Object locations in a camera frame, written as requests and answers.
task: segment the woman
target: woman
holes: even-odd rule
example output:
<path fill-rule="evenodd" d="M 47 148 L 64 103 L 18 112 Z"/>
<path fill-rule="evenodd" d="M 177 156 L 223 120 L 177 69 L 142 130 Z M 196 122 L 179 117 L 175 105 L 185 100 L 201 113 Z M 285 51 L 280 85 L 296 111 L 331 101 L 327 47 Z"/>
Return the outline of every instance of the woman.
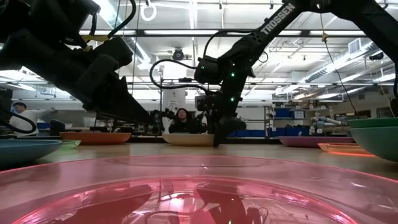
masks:
<path fill-rule="evenodd" d="M 198 134 L 205 131 L 206 126 L 201 121 L 193 119 L 190 113 L 184 108 L 178 109 L 175 119 L 172 120 L 169 127 L 169 133 Z"/>

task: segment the table surface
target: table surface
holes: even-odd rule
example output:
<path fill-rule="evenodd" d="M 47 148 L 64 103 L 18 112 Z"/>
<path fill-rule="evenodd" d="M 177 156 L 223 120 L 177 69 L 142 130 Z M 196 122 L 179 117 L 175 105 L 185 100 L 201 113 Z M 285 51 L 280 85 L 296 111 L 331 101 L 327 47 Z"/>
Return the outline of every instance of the table surface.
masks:
<path fill-rule="evenodd" d="M 327 166 L 367 172 L 398 180 L 398 163 L 377 157 L 357 157 L 329 154 L 321 149 L 286 147 L 283 145 L 221 145 L 212 147 L 177 147 L 168 144 L 121 144 L 116 146 L 78 146 L 71 150 L 58 150 L 35 164 L 74 161 L 120 156 L 156 155 L 221 155 L 248 156 L 289 161 L 310 162 Z"/>

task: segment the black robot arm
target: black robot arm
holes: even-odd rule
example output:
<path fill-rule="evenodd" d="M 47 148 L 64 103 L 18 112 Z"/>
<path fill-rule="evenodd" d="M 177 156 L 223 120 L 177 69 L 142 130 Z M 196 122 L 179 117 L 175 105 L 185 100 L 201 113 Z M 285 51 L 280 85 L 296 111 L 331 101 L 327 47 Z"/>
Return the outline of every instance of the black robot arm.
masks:
<path fill-rule="evenodd" d="M 56 87 L 80 100 L 89 111 L 123 121 L 152 124 L 148 112 L 127 90 L 117 69 L 132 62 L 132 50 L 113 35 L 135 15 L 108 35 L 94 36 L 99 5 L 92 0 L 0 0 L 0 70 L 25 66 Z M 90 34 L 79 31 L 93 18 Z M 99 40 L 95 49 L 87 43 Z M 80 46 L 71 49 L 67 45 Z"/>
<path fill-rule="evenodd" d="M 238 129 L 246 128 L 236 119 L 236 108 L 248 76 L 253 77 L 252 66 L 264 49 L 302 12 L 331 12 L 354 22 L 395 63 L 398 60 L 398 22 L 375 0 L 284 0 L 283 5 L 265 23 L 237 41 L 219 58 L 204 56 L 195 72 L 200 83 L 218 84 L 218 94 L 198 96 L 198 110 L 211 110 L 211 119 L 216 123 L 215 141 Z"/>

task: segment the green plate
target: green plate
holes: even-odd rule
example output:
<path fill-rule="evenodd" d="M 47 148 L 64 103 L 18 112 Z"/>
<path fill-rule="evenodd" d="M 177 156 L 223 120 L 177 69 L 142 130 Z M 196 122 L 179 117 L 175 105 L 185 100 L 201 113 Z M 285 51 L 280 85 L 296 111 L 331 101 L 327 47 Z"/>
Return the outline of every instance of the green plate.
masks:
<path fill-rule="evenodd" d="M 398 118 L 369 118 L 349 120 L 351 128 L 398 127 Z"/>
<path fill-rule="evenodd" d="M 73 149 L 73 148 L 77 147 L 78 145 L 80 145 L 81 140 L 62 140 L 61 142 L 62 142 L 62 146 L 60 149 L 69 150 L 69 149 Z"/>
<path fill-rule="evenodd" d="M 362 148 L 383 159 L 398 162 L 398 127 L 351 128 Z"/>

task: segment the beige bowl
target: beige bowl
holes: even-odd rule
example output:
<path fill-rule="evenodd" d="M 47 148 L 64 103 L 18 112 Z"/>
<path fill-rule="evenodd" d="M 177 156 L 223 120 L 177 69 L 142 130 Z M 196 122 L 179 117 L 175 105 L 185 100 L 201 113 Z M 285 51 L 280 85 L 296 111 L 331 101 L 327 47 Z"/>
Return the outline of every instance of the beige bowl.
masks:
<path fill-rule="evenodd" d="M 213 146 L 214 134 L 163 134 L 163 139 L 174 146 Z"/>

